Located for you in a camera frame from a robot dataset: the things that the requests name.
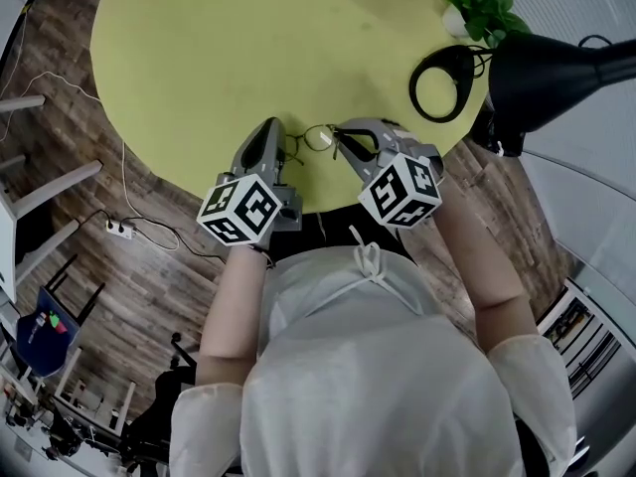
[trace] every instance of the desk lamp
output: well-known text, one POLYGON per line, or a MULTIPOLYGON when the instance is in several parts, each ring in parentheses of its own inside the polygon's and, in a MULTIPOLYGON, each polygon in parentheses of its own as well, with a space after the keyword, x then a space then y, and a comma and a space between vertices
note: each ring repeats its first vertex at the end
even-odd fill
POLYGON ((434 122, 454 119, 466 105, 473 79, 483 74, 489 60, 488 86, 494 113, 486 113, 486 122, 477 122, 481 135, 476 141, 483 141, 482 146, 487 144, 486 148, 500 155, 520 155, 526 132, 543 127, 604 86, 636 79, 636 40, 612 45, 600 36, 589 36, 573 46, 534 34, 513 33, 496 50, 451 46, 424 59, 413 72, 409 83, 413 106, 434 122), (608 46, 585 48, 591 38, 608 46), (477 66, 475 57, 480 59, 477 66), (430 68, 446 71, 455 83, 456 104, 446 116, 427 114, 417 101, 417 81, 430 68))

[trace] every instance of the yellow round table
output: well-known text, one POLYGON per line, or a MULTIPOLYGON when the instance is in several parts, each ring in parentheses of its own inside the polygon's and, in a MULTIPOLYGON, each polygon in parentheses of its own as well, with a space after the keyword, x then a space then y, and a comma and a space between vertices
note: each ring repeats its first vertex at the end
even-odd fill
MULTIPOLYGON (((126 144, 159 177, 203 198, 239 145, 269 116, 289 133, 353 117, 399 122, 446 153, 486 95, 478 79, 454 121, 422 119, 408 79, 453 44, 443 0, 101 0, 90 52, 99 97, 126 144)), ((430 112, 454 103, 450 79, 427 73, 430 112)), ((339 155, 301 144, 286 164, 305 213, 356 203, 362 182, 339 155)))

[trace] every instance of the bracelet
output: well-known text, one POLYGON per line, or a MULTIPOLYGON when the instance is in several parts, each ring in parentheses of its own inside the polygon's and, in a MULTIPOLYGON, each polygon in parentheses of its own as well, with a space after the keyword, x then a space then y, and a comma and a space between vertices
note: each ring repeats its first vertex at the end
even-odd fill
POLYGON ((247 247, 249 247, 252 250, 255 250, 256 252, 260 252, 260 254, 265 256, 265 258, 267 258, 267 268, 275 268, 276 267, 276 262, 272 259, 272 257, 269 255, 269 252, 267 252, 266 249, 263 249, 262 247, 259 247, 255 243, 249 243, 247 245, 247 247))

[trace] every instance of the potted plant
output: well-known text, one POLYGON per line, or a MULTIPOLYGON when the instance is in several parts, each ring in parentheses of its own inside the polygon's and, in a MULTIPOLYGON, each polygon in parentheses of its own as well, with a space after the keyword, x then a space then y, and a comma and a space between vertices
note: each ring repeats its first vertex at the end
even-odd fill
POLYGON ((444 13, 444 26, 455 37, 468 35, 473 41, 485 39, 490 48, 497 48, 510 32, 530 34, 524 20, 510 12, 513 0, 446 1, 451 5, 444 13))

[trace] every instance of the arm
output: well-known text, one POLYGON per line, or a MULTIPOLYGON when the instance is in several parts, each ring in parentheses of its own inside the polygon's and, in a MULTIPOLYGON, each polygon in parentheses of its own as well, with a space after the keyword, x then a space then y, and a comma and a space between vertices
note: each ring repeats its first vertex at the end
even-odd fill
POLYGON ((267 259, 233 247, 201 338, 196 385, 243 385, 256 362, 260 301, 267 259))
POLYGON ((528 295, 510 259, 451 178, 439 191, 443 203, 433 217, 475 307, 479 346, 488 352, 514 336, 538 334, 528 295))

